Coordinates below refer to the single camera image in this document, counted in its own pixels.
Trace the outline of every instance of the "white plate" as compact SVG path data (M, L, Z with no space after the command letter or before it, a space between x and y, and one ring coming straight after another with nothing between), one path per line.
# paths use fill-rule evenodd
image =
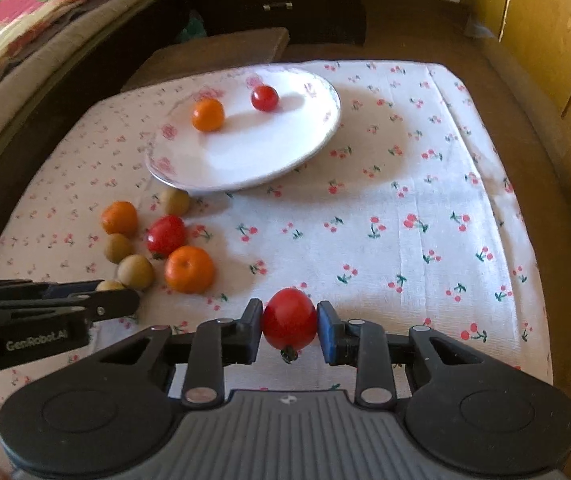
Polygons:
M156 136L146 165L159 180L188 192L257 186L293 170L320 150L339 127L341 101L322 77L283 65L253 66L185 79L188 96L176 102ZM273 112L255 110L252 88L279 94ZM216 97L225 123L204 134L191 123L194 103Z

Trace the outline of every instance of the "white tablecloth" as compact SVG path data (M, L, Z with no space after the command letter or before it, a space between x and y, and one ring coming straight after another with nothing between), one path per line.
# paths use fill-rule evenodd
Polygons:
M204 296L168 290L162 262L137 322L105 322L89 348L0 373L0 401L14 389L149 324L195 330L239 317L296 286L329 300L343 319L388 332L430 326L552 381L541 282L514 190L462 81L412 62L310 62L342 101L342 124L312 160L279 180L197 197L190 243L213 257ZM251 76L251 68L243 69ZM200 89L195 76L96 104L67 134L25 191L0 240L0 278L66 282L114 276L99 216L114 200L160 216L146 144L174 102ZM144 251L142 232L139 247ZM405 392L397 370L400 394ZM226 369L228 388L354 386L351 368L323 364L318 342L286 365L263 343L252 367ZM174 382L173 392L180 388Z

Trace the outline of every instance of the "cherry tomato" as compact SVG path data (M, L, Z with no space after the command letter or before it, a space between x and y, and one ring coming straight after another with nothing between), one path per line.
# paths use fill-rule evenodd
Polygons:
M200 132L213 132L223 126L225 110L216 99L202 99L192 110L192 125Z
M148 229L148 250L158 256L169 256L186 244L187 235L182 219L167 215L159 218Z
M267 303L262 318L265 339L281 351L285 362L297 358L297 351L309 345L317 333L317 311L297 288L279 290Z
M252 106L262 112L271 112L279 104L279 94L268 85L259 85L252 90Z

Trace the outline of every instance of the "metal screw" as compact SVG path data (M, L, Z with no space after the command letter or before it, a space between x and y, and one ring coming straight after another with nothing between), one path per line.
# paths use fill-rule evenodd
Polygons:
M216 392L207 386L198 386L185 392L185 399L192 404L205 404L216 399Z
M385 404L392 399L392 392L385 388L367 388L361 392L361 400L368 404Z

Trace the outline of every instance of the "small orange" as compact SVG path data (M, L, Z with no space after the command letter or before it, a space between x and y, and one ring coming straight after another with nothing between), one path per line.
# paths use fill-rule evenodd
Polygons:
M120 233L131 238L139 228L136 207L130 202L113 202L101 213L101 223L107 234Z
M168 256L165 279L169 287L184 294L201 294L214 281L214 263L200 247L183 246Z
M200 132L213 132L223 126L225 111L220 101L202 99L192 111L192 125Z

